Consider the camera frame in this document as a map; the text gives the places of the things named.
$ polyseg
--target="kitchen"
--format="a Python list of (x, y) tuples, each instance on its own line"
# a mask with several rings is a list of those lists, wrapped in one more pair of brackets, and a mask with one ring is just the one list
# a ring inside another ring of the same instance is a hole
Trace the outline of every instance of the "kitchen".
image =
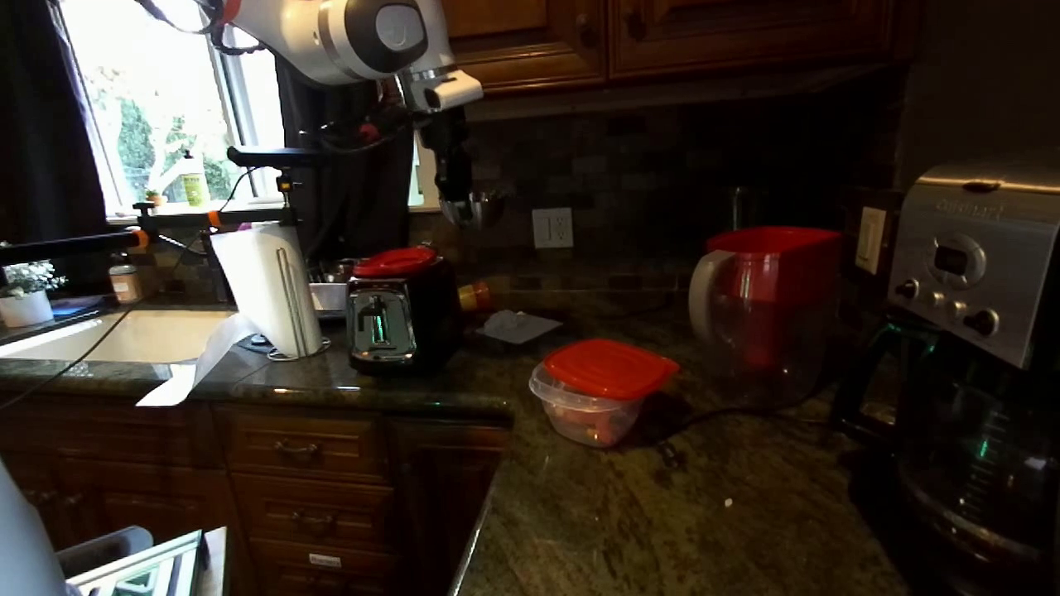
[[(852, 225), (857, 206), (843, 203), (846, 197), (836, 179), (880, 188), (877, 203), (889, 203), (889, 193), (907, 188), (911, 179), (935, 163), (999, 160), (1028, 145), (1050, 145), (1058, 133), (1045, 117), (1045, 105), (1054, 105), (1046, 73), (1050, 55), (1060, 54), (1054, 50), (1046, 14), (1050, 8), (1000, 9), (930, 3), (925, 8), (925, 37), (911, 73), (864, 73), (854, 84), (830, 86), (830, 93), (817, 93), (817, 86), (806, 91), (802, 79), (781, 76), (739, 86), (736, 95), (751, 100), (732, 100), (732, 86), (721, 86), (721, 93), (695, 91), (704, 100), (694, 105), (674, 103), (674, 95), (641, 100), (653, 108), (599, 108), (587, 105), (587, 95), (573, 95), (565, 105), (537, 105), (527, 100), (530, 105), (525, 108), (540, 113), (535, 120), (508, 120), (502, 105), (483, 103), (480, 113), (471, 108), (474, 144), (480, 145), (479, 174), (504, 181), (512, 199), (508, 216), (483, 231), (454, 231), (451, 225), (422, 220), (413, 221), (413, 240), (448, 248), (467, 280), (486, 280), (502, 298), (527, 312), (570, 316), (573, 307), (565, 312), (565, 305), (570, 305), (573, 296), (591, 296), (587, 307), (599, 316), (573, 327), (613, 330), (658, 352), (677, 352), (677, 358), (689, 361), (677, 393), (695, 393), (695, 345), (686, 345), (694, 337), (682, 312), (662, 307), (658, 316), (653, 305), (682, 296), (704, 240), (725, 230), (725, 193), (736, 181), (766, 186), (770, 199), (760, 206), (763, 221)], [(61, 163), (57, 174), (71, 181), (83, 179), (79, 174), (67, 174), (75, 168), (74, 160)], [(40, 193), (10, 168), (4, 168), (4, 186), (19, 188), (10, 197)], [(537, 206), (573, 208), (573, 253), (537, 259), (527, 220)], [(6, 240), (98, 231), (79, 230), (83, 221), (62, 221), (74, 216), (61, 206), (46, 216), (25, 216), (25, 208), (30, 208), (25, 203), (4, 208), (14, 208), (14, 220), (4, 220), (4, 225), (27, 221), (4, 230)], [(877, 298), (876, 293), (876, 281), (852, 288), (852, 296), (868, 305)], [(848, 312), (854, 326), (872, 323), (862, 302)], [(780, 432), (784, 424), (744, 416), (677, 433), (677, 454), (686, 456), (686, 463), (665, 467), (656, 450), (594, 454), (558, 443), (547, 416), (527, 397), (527, 374), (537, 358), (537, 352), (504, 358), (494, 380), (490, 372), (479, 372), (479, 383), (451, 379), (454, 372), (448, 372), (430, 383), (438, 390), (462, 388), (471, 393), (504, 390), (514, 413), (508, 463), (494, 485), (494, 504), (483, 516), (463, 592), (903, 589), (872, 533), (857, 525), (854, 510), (846, 507), (846, 475), (836, 469), (836, 454), (799, 446), (806, 440), (789, 438), (799, 432)], [(329, 374), (339, 374), (339, 383), (352, 379), (352, 372), (343, 367), (329, 367)], [(262, 372), (254, 383), (268, 388), (268, 380), (278, 379)], [(565, 496), (551, 491), (573, 485), (583, 485), (578, 487), (581, 504), (551, 516), (558, 510), (543, 504), (560, 504)], [(643, 515), (650, 507), (686, 515), (689, 499), (679, 494), (704, 494), (705, 507), (694, 507), (689, 515), (700, 527), (682, 530), (679, 516), (665, 525)], [(774, 507), (781, 515), (763, 516), (760, 525), (766, 527), (757, 527), (751, 515), (763, 515), (757, 507)], [(641, 533), (656, 533), (653, 551), (646, 540), (629, 540)]]

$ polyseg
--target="granite countertop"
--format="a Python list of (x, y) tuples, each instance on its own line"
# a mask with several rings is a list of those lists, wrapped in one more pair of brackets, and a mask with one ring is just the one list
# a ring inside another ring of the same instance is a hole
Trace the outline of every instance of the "granite countertop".
[[(594, 450), (555, 433), (527, 390), (558, 345), (602, 335), (662, 352), (679, 379), (629, 440)], [(720, 413), (679, 302), (581, 302), (567, 327), (535, 349), (467, 349), (430, 379), (363, 379), (343, 335), (303, 361), (232, 352), (193, 401), (382, 408), (512, 416), (462, 596), (537, 592), (907, 592), (848, 504), (846, 438), (825, 433), (825, 393), (772, 416)], [(61, 363), (0, 361), (0, 390), (40, 383)], [(46, 393), (144, 393), (165, 379), (144, 363), (75, 363)]]

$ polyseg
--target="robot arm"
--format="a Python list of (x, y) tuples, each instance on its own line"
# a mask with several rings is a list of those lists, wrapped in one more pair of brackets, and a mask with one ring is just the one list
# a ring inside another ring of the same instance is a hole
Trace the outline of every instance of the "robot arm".
[(483, 95), (454, 65), (441, 0), (223, 0), (223, 20), (321, 86), (397, 76), (413, 113)]

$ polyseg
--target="window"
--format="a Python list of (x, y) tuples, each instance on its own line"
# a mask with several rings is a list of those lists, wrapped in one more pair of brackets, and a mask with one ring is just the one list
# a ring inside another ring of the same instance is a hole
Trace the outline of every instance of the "window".
[[(74, 55), (109, 221), (132, 221), (132, 203), (144, 199), (156, 199), (161, 216), (286, 206), (275, 168), (238, 174), (226, 155), (230, 145), (282, 145), (273, 54), (223, 55), (209, 37), (183, 35), (135, 0), (52, 0), (52, 8)], [(193, 0), (161, 0), (161, 8), (178, 26), (201, 25)]]

